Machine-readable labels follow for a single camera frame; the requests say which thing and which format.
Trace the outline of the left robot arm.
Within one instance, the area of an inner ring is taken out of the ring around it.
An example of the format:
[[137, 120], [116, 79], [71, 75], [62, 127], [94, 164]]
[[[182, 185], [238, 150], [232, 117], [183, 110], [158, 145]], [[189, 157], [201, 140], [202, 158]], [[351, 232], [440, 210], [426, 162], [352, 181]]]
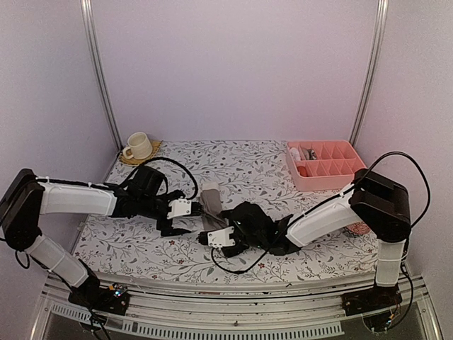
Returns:
[[185, 234], [173, 219], [200, 215], [202, 208], [182, 191], [161, 191], [168, 180], [160, 171], [137, 167], [122, 183], [90, 183], [39, 178], [22, 169], [1, 199], [3, 241], [24, 252], [69, 286], [71, 303], [122, 314], [129, 302], [118, 284], [101, 287], [97, 275], [60, 244], [44, 235], [39, 219], [48, 214], [99, 215], [111, 218], [147, 217], [156, 221], [161, 236]]

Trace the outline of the grey boxer briefs white trim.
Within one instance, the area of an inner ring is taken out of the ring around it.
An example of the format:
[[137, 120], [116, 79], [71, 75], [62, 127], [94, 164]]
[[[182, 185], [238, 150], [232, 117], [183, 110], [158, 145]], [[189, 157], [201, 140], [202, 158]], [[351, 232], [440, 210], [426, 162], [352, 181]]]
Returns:
[[302, 160], [307, 161], [319, 160], [319, 155], [317, 151], [313, 147], [307, 145], [299, 146], [299, 154]]

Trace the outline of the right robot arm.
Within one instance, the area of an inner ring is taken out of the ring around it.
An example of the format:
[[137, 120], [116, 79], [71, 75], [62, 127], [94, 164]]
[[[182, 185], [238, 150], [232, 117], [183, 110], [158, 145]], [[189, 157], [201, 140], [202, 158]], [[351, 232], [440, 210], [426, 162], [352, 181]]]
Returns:
[[371, 288], [342, 295], [346, 315], [358, 315], [397, 306], [402, 297], [398, 277], [403, 252], [411, 234], [408, 191], [368, 169], [355, 173], [352, 183], [299, 217], [273, 221], [250, 202], [225, 210], [228, 226], [210, 232], [208, 244], [235, 256], [249, 247], [284, 256], [314, 240], [355, 223], [365, 223], [378, 240], [374, 284]]

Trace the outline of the taupe underwear cream waistband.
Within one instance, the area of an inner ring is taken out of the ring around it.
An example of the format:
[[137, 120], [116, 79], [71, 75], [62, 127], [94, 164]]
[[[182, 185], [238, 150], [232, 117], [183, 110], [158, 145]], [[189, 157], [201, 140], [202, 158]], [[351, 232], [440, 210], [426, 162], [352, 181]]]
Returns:
[[217, 231], [227, 227], [225, 220], [221, 217], [223, 209], [218, 183], [207, 182], [201, 185], [200, 203], [203, 208], [204, 231]]

